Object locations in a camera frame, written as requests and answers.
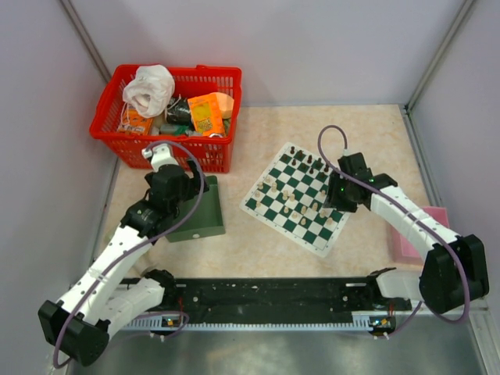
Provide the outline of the dark green plastic tray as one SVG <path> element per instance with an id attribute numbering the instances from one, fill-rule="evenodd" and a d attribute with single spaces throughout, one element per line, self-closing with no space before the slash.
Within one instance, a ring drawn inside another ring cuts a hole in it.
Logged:
<path id="1" fill-rule="evenodd" d="M 209 190 L 203 194 L 197 210 L 189 220 L 166 235 L 166 239 L 170 243 L 208 238 L 226 233 L 217 177 L 207 176 L 206 186 Z"/>

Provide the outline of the green white chess mat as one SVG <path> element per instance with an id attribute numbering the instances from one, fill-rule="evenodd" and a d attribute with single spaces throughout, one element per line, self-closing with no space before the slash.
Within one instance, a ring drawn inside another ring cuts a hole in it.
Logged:
<path id="1" fill-rule="evenodd" d="M 240 209 L 324 258 L 349 218 L 324 206 L 330 172 L 320 156 L 288 142 L 242 199 Z"/>

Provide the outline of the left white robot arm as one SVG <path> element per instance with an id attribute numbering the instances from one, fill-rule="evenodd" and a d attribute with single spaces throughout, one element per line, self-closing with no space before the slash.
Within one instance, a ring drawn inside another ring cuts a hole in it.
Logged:
<path id="1" fill-rule="evenodd" d="M 45 340 L 53 345 L 57 370 L 69 361 L 94 363 L 113 337 L 149 309 L 172 308 L 174 287 L 159 278 L 143 277 L 128 291 L 114 296 L 137 260 L 162 237 L 183 226 L 196 212 L 208 186 L 200 162 L 184 146 L 154 141 L 141 152 L 153 171 L 145 196 L 130 206 L 105 250 L 57 302 L 38 310 Z"/>

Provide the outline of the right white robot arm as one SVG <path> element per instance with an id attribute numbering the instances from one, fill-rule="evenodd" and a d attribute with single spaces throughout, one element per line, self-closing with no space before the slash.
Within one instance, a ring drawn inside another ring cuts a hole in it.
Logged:
<path id="1" fill-rule="evenodd" d="M 489 291 L 484 244 L 474 234 L 462 236 L 416 205 L 386 173 L 375 175 L 362 153 L 338 160 L 328 182 L 324 207 L 353 213 L 364 205 L 383 218 L 417 250 L 421 272 L 387 270 L 365 289 L 366 303 L 382 309 L 393 298 L 424 302 L 444 314 L 483 298 Z"/>

